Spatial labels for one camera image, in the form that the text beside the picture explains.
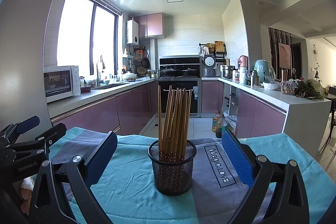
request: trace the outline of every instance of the pink cabinet door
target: pink cabinet door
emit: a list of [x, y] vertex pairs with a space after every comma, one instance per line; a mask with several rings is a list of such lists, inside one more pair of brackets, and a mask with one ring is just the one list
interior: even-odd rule
[[113, 97], [103, 103], [66, 117], [59, 122], [64, 123], [67, 129], [80, 127], [103, 133], [112, 131], [119, 126], [116, 99]]
[[141, 87], [138, 87], [131, 91], [131, 99], [132, 99], [133, 115], [129, 122], [134, 123], [134, 132], [132, 134], [138, 135], [143, 128], [142, 121], [144, 119], [142, 109]]
[[158, 35], [163, 35], [162, 13], [147, 15], [147, 36], [153, 37]]
[[285, 116], [283, 114], [256, 100], [251, 137], [281, 133], [284, 123]]
[[116, 97], [121, 135], [134, 134], [131, 91], [124, 92]]
[[254, 110], [256, 106], [256, 99], [245, 92], [239, 93], [239, 104], [236, 125], [237, 138], [249, 138], [254, 119]]
[[151, 118], [155, 115], [156, 113], [156, 104], [157, 104], [157, 99], [155, 97], [155, 84], [154, 82], [149, 83], [149, 89], [150, 89], [150, 101], [151, 101]]
[[151, 101], [149, 98], [149, 84], [141, 86], [141, 94], [142, 94], [142, 110], [143, 110], [143, 120], [142, 120], [142, 128], [143, 128], [152, 118]]
[[135, 17], [134, 21], [139, 24], [139, 38], [147, 35], [147, 16]]
[[222, 102], [223, 102], [222, 82], [202, 81], [202, 113], [213, 113], [220, 111], [222, 108]]

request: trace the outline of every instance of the leafy vegetable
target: leafy vegetable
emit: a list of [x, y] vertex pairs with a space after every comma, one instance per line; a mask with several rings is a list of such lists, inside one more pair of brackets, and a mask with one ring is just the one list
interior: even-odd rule
[[316, 91], [313, 87], [313, 83], [310, 80], [306, 82], [300, 81], [298, 87], [294, 92], [296, 97], [307, 98], [311, 100], [323, 99], [324, 96]]

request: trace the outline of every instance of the cutting board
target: cutting board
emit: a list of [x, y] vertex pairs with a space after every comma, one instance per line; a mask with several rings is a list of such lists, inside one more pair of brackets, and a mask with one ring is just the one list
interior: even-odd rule
[[216, 52], [225, 52], [225, 46], [223, 41], [215, 41]]

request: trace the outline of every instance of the white microwave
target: white microwave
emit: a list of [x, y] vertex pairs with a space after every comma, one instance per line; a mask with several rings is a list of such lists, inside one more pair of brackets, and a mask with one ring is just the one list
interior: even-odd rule
[[43, 78], [47, 103], [81, 92], [78, 66], [45, 66]]

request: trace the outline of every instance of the black mesh pencil cup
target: black mesh pencil cup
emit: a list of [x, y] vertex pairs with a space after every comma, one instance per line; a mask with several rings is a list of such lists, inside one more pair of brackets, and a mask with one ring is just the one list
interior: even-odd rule
[[154, 182], [157, 190], [165, 195], [181, 195], [187, 192], [192, 183], [193, 162], [196, 146], [187, 140], [184, 160], [180, 162], [160, 161], [159, 141], [148, 148], [152, 160]]

